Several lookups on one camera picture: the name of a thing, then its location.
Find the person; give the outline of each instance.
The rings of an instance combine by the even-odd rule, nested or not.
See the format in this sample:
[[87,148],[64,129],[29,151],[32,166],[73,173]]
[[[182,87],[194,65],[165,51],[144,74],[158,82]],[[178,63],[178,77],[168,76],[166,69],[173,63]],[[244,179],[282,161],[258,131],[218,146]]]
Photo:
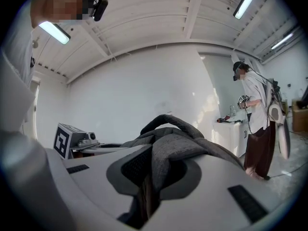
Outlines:
[[74,23],[90,10],[83,0],[28,0],[19,10],[1,46],[2,56],[16,74],[30,86],[35,60],[32,32],[40,23]]
[[241,103],[240,108],[251,108],[244,168],[253,178],[268,180],[269,167],[275,147],[275,122],[270,121],[266,110],[266,82],[249,65],[236,62],[233,71],[237,79],[243,81],[245,94],[249,100]]

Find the floor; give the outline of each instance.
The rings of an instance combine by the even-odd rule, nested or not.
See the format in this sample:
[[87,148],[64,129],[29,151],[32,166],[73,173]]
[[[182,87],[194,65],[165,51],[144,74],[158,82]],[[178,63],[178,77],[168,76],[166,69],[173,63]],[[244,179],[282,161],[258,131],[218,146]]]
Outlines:
[[[287,117],[289,130],[292,131],[292,112]],[[273,161],[270,165],[268,181],[264,184],[276,192],[281,201],[296,194],[304,185],[308,176],[308,133],[300,133],[306,137],[290,133],[291,151],[288,160],[283,159],[278,146],[276,135]]]

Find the white shirt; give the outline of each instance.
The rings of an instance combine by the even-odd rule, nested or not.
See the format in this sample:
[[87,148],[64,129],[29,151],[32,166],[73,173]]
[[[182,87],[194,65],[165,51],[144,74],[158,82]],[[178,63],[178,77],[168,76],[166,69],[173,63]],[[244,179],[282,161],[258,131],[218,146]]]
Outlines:
[[30,86],[34,73],[34,67],[30,67],[33,31],[30,5],[29,1],[19,10],[2,45],[3,54],[27,87]]
[[250,101],[261,100],[260,103],[250,107],[251,117],[249,126],[252,133],[256,133],[260,128],[265,130],[270,124],[266,112],[266,95],[263,84],[264,86],[266,85],[265,81],[254,71],[249,71],[245,74],[243,80],[245,94],[249,97]]

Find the white ceiling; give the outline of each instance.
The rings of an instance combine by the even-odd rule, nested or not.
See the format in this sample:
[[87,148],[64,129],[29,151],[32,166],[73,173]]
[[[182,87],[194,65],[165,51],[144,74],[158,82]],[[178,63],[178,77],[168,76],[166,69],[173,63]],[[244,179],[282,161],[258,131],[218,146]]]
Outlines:
[[266,58],[297,21],[281,0],[253,0],[238,20],[233,13],[240,1],[109,0],[99,22],[60,25],[71,36],[66,45],[36,28],[33,55],[41,68],[67,81],[113,55],[165,43],[217,44]]

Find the gray towel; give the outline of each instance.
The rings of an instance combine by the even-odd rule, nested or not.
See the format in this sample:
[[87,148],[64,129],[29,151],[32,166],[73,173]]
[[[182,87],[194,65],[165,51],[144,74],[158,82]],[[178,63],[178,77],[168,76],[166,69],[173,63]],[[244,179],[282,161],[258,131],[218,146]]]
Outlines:
[[[160,128],[158,126],[170,123],[177,128]],[[170,160],[182,160],[200,154],[208,154],[225,159],[243,168],[240,160],[224,147],[206,140],[203,134],[181,119],[172,115],[159,115],[151,121],[141,135],[133,141],[128,141],[121,147],[133,147],[141,144],[152,144],[152,181],[155,191],[160,191],[170,169]]]

